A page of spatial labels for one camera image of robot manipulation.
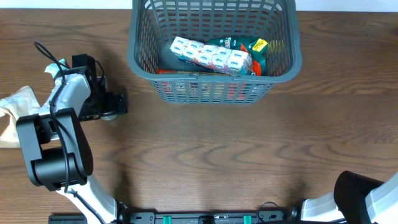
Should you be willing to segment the green lid glass jar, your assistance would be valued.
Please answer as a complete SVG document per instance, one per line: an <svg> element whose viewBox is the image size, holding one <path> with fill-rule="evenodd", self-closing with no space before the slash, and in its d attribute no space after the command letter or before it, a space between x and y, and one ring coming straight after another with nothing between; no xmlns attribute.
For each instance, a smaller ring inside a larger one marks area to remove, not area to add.
<svg viewBox="0 0 398 224"><path fill-rule="evenodd" d="M109 116L102 116L101 119L105 121L111 121L113 119L116 119L118 117L117 114L109 115Z"/></svg>

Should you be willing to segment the small white mint packet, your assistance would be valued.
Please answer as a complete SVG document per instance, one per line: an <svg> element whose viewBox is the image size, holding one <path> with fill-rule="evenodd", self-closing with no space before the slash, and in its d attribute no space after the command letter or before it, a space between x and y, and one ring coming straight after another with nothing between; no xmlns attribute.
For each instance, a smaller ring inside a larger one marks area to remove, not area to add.
<svg viewBox="0 0 398 224"><path fill-rule="evenodd" d="M60 69L62 69L63 73L65 73L65 70L68 70L69 68L70 66L68 65L67 61L62 58L58 61L58 63L51 63L47 65L44 72L51 74L53 79L57 79L58 77L62 77Z"/></svg>

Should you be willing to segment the blue Kleenex tissue pack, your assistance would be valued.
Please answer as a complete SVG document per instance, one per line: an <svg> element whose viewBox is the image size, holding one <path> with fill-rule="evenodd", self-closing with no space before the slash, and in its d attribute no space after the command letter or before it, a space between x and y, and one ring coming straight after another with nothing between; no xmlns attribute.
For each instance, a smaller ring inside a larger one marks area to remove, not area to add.
<svg viewBox="0 0 398 224"><path fill-rule="evenodd" d="M208 68L212 72L232 76L250 75L252 72L252 58L245 51L204 44L183 37L174 38L169 49L179 60Z"/></svg>

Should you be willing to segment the green coffee sachet bag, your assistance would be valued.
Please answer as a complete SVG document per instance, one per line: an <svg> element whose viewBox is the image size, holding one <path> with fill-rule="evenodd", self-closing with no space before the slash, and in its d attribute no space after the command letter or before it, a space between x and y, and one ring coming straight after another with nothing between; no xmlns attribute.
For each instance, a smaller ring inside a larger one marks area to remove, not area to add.
<svg viewBox="0 0 398 224"><path fill-rule="evenodd" d="M219 45L249 53L252 58L253 70L256 76L266 75L266 52L268 49L268 42L266 40L257 37L222 37L211 39L207 44Z"/></svg>

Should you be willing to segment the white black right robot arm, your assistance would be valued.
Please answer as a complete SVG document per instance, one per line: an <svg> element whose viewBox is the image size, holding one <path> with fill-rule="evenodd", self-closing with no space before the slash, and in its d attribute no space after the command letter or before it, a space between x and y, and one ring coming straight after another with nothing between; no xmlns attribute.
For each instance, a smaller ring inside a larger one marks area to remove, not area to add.
<svg viewBox="0 0 398 224"><path fill-rule="evenodd" d="M346 170L331 193L303 201L298 219L305 223L397 223L397 174L383 182Z"/></svg>

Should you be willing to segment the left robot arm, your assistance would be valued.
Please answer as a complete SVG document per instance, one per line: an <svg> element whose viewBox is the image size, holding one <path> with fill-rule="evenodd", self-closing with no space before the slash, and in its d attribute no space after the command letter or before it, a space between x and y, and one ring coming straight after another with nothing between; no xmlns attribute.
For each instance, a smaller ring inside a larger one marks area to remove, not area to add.
<svg viewBox="0 0 398 224"><path fill-rule="evenodd" d="M81 126L126 114L125 98L108 91L103 67L87 54L56 66L48 100L16 122L28 177L69 199L85 223L129 223L125 204L106 193L93 174L93 155Z"/></svg>

